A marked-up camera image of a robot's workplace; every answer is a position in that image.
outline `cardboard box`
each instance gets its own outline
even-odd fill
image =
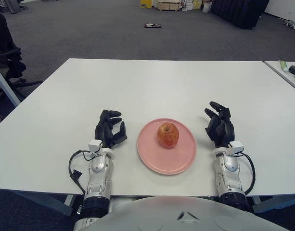
[[[170,10],[178,11],[180,9],[179,3],[170,3]]]
[[[160,2],[158,4],[158,9],[159,10],[169,10],[170,9],[170,3],[162,3],[162,2]]]
[[[201,1],[194,1],[193,2],[193,9],[198,10],[201,8],[202,2]]]
[[[152,7],[152,0],[140,0],[140,7],[141,8],[151,8]]]

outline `robot finger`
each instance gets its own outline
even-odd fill
[[[217,112],[219,112],[221,109],[225,108],[225,107],[222,106],[221,104],[216,103],[216,102],[214,102],[214,101],[211,101],[211,102],[209,103],[209,105],[210,105],[212,108],[214,108]]]

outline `table leg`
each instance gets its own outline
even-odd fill
[[[0,87],[3,89],[3,91],[5,92],[7,97],[11,100],[11,102],[13,103],[15,107],[20,104],[20,100],[15,95],[11,87],[7,84],[6,80],[4,79],[1,73],[0,73]]]
[[[253,205],[252,208],[254,213],[263,213],[272,209],[281,209],[292,205],[295,205],[295,195],[274,196],[269,200]]]
[[[19,196],[22,196],[28,200],[31,200],[39,205],[52,209],[56,212],[62,213],[66,216],[70,216],[73,210],[71,206],[75,200],[75,195],[68,195],[65,200],[65,203],[63,203],[45,193],[19,191],[13,192]]]

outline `red apple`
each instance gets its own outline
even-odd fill
[[[167,148],[173,148],[180,137],[180,132],[172,123],[164,123],[160,125],[157,131],[159,143]]]

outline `gray carpet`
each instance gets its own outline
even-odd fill
[[[295,61],[295,30],[268,14],[255,29],[243,30],[212,13],[141,9],[138,0],[35,1],[26,6],[5,16],[22,48],[28,81],[45,80],[68,58]],[[145,29],[145,23],[163,28]],[[20,91],[28,95],[34,88]],[[12,109],[6,99],[0,114]],[[260,216],[295,231],[295,206]],[[71,231],[75,220],[0,190],[0,231]]]

